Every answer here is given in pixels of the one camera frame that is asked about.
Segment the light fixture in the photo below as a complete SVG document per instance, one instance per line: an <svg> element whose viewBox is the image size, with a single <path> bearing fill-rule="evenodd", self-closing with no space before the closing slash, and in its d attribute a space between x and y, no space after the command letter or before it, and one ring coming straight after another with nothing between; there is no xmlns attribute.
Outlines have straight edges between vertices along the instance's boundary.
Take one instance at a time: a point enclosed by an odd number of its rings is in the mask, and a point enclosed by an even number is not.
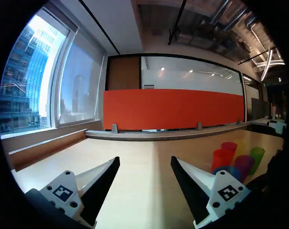
<svg viewBox="0 0 289 229"><path fill-rule="evenodd" d="M252 81L250 78L243 76L244 79L247 79L248 81Z"/></svg>
<svg viewBox="0 0 289 229"><path fill-rule="evenodd" d="M263 81L263 79L266 77L266 73L270 67L270 63L271 63L271 59L272 59L272 54L273 54L273 49L270 50L269 48L269 55L268 55L268 61L266 63L266 66L265 66L265 69L263 70L263 73L262 73L262 77L261 77L261 81Z"/></svg>
<svg viewBox="0 0 289 229"><path fill-rule="evenodd" d="M270 65L285 65L285 63L270 63ZM266 66L266 64L256 65L256 67L263 67L263 66Z"/></svg>

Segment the recessed light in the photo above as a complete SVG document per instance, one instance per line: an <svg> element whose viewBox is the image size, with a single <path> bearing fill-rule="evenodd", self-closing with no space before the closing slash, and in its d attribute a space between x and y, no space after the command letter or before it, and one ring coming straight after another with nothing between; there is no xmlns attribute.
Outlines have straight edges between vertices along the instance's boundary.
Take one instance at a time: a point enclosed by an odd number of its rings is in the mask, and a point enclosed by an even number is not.
<svg viewBox="0 0 289 229"><path fill-rule="evenodd" d="M244 76L243 78L244 78L244 79L247 79L248 81L252 81L250 78L248 78L248 77L246 77L246 76Z"/></svg>

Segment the ceiling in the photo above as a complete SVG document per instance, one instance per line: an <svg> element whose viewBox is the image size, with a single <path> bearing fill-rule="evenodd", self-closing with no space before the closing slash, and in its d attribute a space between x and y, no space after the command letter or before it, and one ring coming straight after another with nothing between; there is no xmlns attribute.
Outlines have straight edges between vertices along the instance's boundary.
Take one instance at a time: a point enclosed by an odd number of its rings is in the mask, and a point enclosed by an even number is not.
<svg viewBox="0 0 289 229"><path fill-rule="evenodd" d="M137 0L137 3L143 27L159 36L165 31L168 33L169 29L173 30L182 0ZM223 5L225 12L211 25ZM240 0L187 0L179 20L179 31L172 42L208 49L234 61L245 60L274 47L258 19L247 26L253 17ZM267 56L264 53L254 62L267 61ZM277 52L272 59L280 59ZM264 69L253 66L255 72Z"/></svg>
<svg viewBox="0 0 289 229"><path fill-rule="evenodd" d="M66 9L97 40L108 55L117 55L112 44L78 0L52 0ZM134 0L83 0L106 31L120 54L142 52L142 43L133 9Z"/></svg>

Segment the ductwork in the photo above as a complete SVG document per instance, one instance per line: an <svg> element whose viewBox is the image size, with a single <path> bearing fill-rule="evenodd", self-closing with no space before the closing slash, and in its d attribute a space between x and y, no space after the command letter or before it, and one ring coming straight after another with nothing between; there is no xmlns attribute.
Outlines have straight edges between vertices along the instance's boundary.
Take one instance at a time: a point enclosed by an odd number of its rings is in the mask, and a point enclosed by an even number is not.
<svg viewBox="0 0 289 229"><path fill-rule="evenodd" d="M261 39L259 38L259 36L256 34L256 32L254 31L253 27L256 25L256 16L250 16L250 18L248 20L246 20L246 24L245 26L247 27L247 29L249 31L251 31L251 33L253 34L253 36L256 38L256 40L259 42L259 44L261 45L261 47L263 48L264 51L267 51L268 49L266 48L265 44L261 41Z"/></svg>
<svg viewBox="0 0 289 229"><path fill-rule="evenodd" d="M219 18L224 14L224 12L227 10L227 8L230 6L230 4L232 4L232 0L223 0L220 3L217 11L215 12L213 18L210 21L211 25L215 25L217 23Z"/></svg>
<svg viewBox="0 0 289 229"><path fill-rule="evenodd" d="M241 19L243 19L247 13L249 12L248 8L243 8L240 12L238 12L234 17L231 18L230 23L223 29L223 32L230 31Z"/></svg>

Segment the glass building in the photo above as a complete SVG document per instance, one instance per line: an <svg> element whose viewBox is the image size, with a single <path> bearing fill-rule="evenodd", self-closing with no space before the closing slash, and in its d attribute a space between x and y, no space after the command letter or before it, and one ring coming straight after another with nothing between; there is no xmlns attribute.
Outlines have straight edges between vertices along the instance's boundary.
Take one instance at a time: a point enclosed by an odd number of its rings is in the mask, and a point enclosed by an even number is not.
<svg viewBox="0 0 289 229"><path fill-rule="evenodd" d="M27 25L6 64L0 90L0 133L46 128L39 115L39 97L45 66L57 30L34 30Z"/></svg>

